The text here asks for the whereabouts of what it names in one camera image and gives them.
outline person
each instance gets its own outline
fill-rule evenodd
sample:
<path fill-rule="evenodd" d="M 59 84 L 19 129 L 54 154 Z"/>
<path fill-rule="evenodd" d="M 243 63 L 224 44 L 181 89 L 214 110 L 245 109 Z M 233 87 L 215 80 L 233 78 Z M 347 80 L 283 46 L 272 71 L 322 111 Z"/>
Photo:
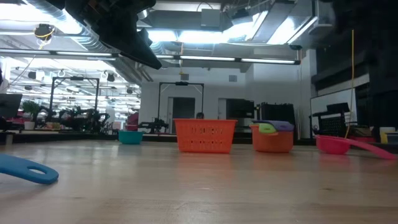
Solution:
<path fill-rule="evenodd" d="M 205 114 L 202 112 L 197 113 L 197 119 L 205 119 Z"/>

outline doorway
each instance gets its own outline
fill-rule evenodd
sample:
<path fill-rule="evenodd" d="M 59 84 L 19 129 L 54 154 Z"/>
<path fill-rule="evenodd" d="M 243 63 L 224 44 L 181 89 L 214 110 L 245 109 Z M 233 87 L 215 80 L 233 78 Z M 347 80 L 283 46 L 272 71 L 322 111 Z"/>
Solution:
<path fill-rule="evenodd" d="M 173 119 L 174 118 L 195 118 L 195 99 L 175 97 L 173 98 Z M 173 120 L 172 134 L 175 134 L 175 123 Z"/>

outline blue object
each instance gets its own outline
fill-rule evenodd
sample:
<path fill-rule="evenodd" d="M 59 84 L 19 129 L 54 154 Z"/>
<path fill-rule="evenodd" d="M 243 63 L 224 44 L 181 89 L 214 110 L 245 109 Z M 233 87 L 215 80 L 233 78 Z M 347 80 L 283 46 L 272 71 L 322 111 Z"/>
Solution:
<path fill-rule="evenodd" d="M 294 125 L 287 121 L 253 121 L 254 124 L 271 124 L 279 131 L 293 131 Z"/>
<path fill-rule="evenodd" d="M 141 144 L 143 132 L 119 131 L 119 141 L 123 144 Z"/>
<path fill-rule="evenodd" d="M 38 170 L 44 174 L 39 174 L 31 170 Z M 42 164 L 0 154 L 0 173 L 19 177 L 38 184 L 52 184 L 58 180 L 58 172 Z"/>

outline whiteboard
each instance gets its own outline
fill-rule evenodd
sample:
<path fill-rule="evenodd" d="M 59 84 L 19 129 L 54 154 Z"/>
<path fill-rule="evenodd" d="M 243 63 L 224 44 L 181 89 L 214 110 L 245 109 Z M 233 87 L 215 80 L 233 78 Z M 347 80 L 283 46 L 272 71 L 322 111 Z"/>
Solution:
<path fill-rule="evenodd" d="M 335 104 L 335 103 L 348 103 L 349 109 L 352 111 L 351 122 L 357 121 L 356 119 L 356 98 L 355 98 L 355 90 L 353 91 L 353 107 L 351 108 L 351 89 L 342 90 L 335 93 L 318 96 L 311 99 L 311 114 L 327 111 L 327 105 Z M 328 115 L 323 116 L 322 118 L 329 118 L 339 115 Z M 349 113 L 345 114 L 346 122 L 349 122 Z M 319 127 L 318 118 L 312 118 L 312 128 L 314 126 Z"/>

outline potted plant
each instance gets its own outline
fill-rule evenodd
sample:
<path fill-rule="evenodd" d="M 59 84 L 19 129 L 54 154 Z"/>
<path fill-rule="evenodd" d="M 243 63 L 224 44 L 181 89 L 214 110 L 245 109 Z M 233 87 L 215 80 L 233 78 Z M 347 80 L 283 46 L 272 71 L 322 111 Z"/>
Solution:
<path fill-rule="evenodd" d="M 22 109 L 24 113 L 30 113 L 30 121 L 25 121 L 25 130 L 33 130 L 35 128 L 37 115 L 39 115 L 40 106 L 34 101 L 27 100 L 23 102 Z"/>

